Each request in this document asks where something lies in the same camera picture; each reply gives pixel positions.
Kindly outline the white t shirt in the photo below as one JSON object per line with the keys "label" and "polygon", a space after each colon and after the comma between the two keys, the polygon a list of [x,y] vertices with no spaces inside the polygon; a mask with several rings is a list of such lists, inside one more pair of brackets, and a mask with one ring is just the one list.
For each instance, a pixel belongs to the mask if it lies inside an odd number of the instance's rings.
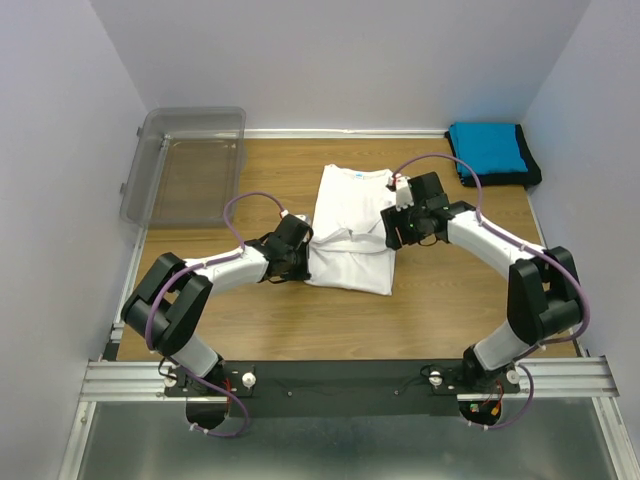
{"label": "white t shirt", "polygon": [[381,211],[395,204],[389,169],[324,167],[309,245],[309,285],[392,294],[395,251],[386,246]]}

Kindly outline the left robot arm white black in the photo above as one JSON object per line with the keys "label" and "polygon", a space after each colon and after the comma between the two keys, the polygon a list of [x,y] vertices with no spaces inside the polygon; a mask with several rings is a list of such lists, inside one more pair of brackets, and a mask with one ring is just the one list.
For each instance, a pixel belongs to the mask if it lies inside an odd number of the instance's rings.
{"label": "left robot arm white black", "polygon": [[212,394],[221,385],[223,358],[196,333],[209,298],[243,285],[310,279],[312,236],[305,217],[286,214],[273,232],[224,254],[186,260],[165,253],[127,298],[120,318],[149,350],[188,370],[197,393]]}

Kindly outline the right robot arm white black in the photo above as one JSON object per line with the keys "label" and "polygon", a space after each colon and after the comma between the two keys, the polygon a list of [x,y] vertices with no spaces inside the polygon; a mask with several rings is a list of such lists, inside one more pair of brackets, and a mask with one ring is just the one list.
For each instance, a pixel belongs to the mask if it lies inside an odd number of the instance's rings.
{"label": "right robot arm white black", "polygon": [[567,249],[526,242],[486,219],[478,206],[449,201],[434,172],[395,174],[386,187],[395,198],[381,212],[387,247],[399,250],[432,237],[467,250],[507,281],[505,321],[463,354],[458,377],[467,389],[485,390],[513,362],[588,320]]}

